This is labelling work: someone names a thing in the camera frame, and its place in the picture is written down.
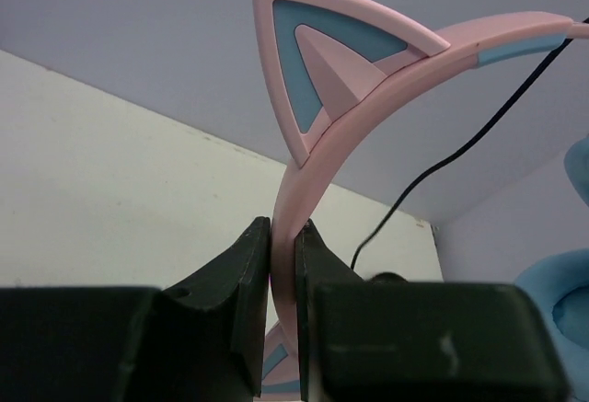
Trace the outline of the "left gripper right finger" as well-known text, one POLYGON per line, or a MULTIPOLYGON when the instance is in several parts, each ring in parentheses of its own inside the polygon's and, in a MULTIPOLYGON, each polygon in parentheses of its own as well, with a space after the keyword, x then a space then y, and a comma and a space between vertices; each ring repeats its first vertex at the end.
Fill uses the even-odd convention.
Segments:
POLYGON ((566 401, 538 309, 510 284, 368 281, 306 224, 294 243, 305 401, 566 401))

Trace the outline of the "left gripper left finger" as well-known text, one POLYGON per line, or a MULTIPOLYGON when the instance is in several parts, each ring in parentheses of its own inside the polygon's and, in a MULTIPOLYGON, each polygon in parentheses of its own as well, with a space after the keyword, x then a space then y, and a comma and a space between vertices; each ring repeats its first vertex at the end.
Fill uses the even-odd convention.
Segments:
POLYGON ((261 392, 271 223, 192 275, 1 291, 5 401, 250 401, 261 392))

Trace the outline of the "pink blue cat-ear headphones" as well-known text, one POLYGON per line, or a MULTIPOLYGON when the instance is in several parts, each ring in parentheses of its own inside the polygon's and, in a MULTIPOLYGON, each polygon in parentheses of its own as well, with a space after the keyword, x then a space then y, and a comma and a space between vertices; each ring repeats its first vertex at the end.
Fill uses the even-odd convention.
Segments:
POLYGON ((261 399, 303 395, 295 239, 355 147, 407 103, 466 70, 542 52, 588 27, 547 12, 483 17, 438 31, 372 0, 253 0, 260 62, 291 154, 271 220, 278 315, 264 348, 261 399))

